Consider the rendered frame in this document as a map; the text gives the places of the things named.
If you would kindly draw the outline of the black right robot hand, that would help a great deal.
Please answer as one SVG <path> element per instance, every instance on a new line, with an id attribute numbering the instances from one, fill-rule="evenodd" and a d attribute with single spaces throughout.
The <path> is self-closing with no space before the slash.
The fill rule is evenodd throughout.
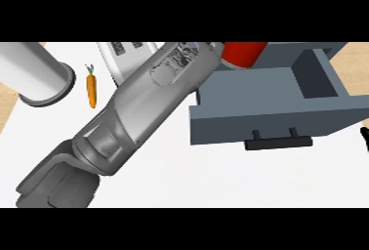
<path id="1" fill-rule="evenodd" d="M 365 147 L 367 147 L 367 151 L 369 151 L 369 129 L 365 127 L 359 128 L 359 134 L 361 134 L 361 137 L 364 139 Z"/>

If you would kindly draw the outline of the grey drawer front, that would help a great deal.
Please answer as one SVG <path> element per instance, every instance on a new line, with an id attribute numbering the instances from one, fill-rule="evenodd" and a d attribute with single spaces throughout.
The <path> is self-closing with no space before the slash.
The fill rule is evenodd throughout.
<path id="1" fill-rule="evenodd" d="M 190 144 L 206 145 L 297 136 L 327 136 L 369 118 L 369 96 L 290 101 L 281 105 L 197 105 L 190 107 Z"/>

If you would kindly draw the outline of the grey open drawer box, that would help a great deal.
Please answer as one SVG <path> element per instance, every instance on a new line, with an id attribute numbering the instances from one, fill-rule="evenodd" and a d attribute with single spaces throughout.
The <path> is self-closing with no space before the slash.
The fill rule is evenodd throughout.
<path id="1" fill-rule="evenodd" d="M 369 96 L 351 96 L 330 58 L 340 42 L 271 42 L 250 68 L 222 63 L 197 91 L 203 108 L 299 112 L 369 108 Z"/>

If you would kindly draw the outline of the red can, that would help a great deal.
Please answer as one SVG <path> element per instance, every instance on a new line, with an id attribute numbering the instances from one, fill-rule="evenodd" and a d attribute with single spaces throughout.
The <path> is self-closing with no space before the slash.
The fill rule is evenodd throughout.
<path id="1" fill-rule="evenodd" d="M 231 67 L 249 68 L 265 47 L 266 42 L 225 42 L 221 61 Z"/>

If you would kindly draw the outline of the white appliance with dark marks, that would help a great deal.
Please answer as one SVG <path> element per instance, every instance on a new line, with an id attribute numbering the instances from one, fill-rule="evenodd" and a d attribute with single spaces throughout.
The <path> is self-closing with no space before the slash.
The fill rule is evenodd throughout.
<path id="1" fill-rule="evenodd" d="M 154 42 L 97 42 L 101 58 L 119 86 L 156 51 Z"/>

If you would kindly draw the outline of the orange carrot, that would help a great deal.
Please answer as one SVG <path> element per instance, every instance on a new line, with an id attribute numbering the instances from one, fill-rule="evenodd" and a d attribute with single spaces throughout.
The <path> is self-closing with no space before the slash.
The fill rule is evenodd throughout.
<path id="1" fill-rule="evenodd" d="M 88 76 L 86 76 L 86 93 L 88 93 L 88 101 L 89 107 L 95 107 L 95 78 L 92 75 L 92 65 L 85 65 Z"/>

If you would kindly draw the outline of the white cylinder with dark rim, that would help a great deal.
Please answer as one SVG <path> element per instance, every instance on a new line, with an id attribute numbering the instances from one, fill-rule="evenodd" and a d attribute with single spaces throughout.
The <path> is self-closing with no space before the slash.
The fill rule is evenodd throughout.
<path id="1" fill-rule="evenodd" d="M 33 107 L 55 104 L 76 80 L 70 66 L 58 62 L 38 42 L 0 42 L 0 82 Z"/>

